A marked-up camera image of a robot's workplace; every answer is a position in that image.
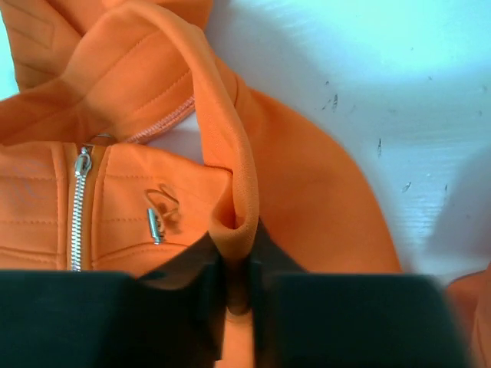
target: zipper slider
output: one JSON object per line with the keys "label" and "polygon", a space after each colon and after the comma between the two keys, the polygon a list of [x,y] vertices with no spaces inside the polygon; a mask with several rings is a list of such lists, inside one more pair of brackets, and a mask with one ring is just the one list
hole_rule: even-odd
{"label": "zipper slider", "polygon": [[89,150],[86,147],[82,148],[81,154],[78,155],[75,161],[75,176],[87,176],[88,172],[92,168],[92,159],[89,154]]}
{"label": "zipper slider", "polygon": [[150,234],[153,238],[153,243],[158,245],[162,242],[162,235],[159,230],[159,222],[157,220],[157,214],[153,209],[147,210],[148,225],[150,227]]}

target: metal zipper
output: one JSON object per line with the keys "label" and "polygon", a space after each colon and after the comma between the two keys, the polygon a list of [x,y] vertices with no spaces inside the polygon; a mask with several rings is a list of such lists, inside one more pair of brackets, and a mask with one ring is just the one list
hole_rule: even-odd
{"label": "metal zipper", "polygon": [[145,143],[157,134],[166,132],[167,130],[180,123],[186,116],[194,111],[194,96],[191,96],[178,106],[172,113],[160,119],[155,124],[149,126],[145,130],[126,139],[125,143]]}
{"label": "metal zipper", "polygon": [[82,269],[82,215],[84,212],[85,180],[91,171],[92,159],[89,150],[82,148],[75,160],[74,209],[71,217],[71,270]]}

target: orange hoodie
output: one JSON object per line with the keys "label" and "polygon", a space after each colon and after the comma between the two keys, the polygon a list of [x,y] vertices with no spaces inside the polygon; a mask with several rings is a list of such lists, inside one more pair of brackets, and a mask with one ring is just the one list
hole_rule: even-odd
{"label": "orange hoodie", "polygon": [[454,281],[448,291],[462,317],[476,366],[491,367],[491,265]]}
{"label": "orange hoodie", "polygon": [[[400,271],[347,153],[214,55],[211,0],[0,4],[21,88],[0,103],[1,268],[139,276],[206,232],[233,268],[261,217],[310,271]],[[204,165],[141,144],[194,110]],[[250,329],[230,319],[219,366],[252,365]]]}

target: black object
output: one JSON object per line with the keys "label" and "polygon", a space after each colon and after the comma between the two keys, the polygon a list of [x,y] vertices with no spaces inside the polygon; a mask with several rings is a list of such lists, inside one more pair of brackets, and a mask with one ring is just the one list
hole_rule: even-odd
{"label": "black object", "polygon": [[231,272],[205,235],[139,280],[112,272],[0,272],[8,368],[211,368],[226,291],[252,308],[257,368],[467,365],[444,299],[416,276],[304,272],[259,224]]}
{"label": "black object", "polygon": [[309,274],[258,231],[250,277],[257,368],[468,367],[430,279]]}
{"label": "black object", "polygon": [[139,281],[113,272],[0,272],[0,366],[212,367],[222,263],[208,235]]}

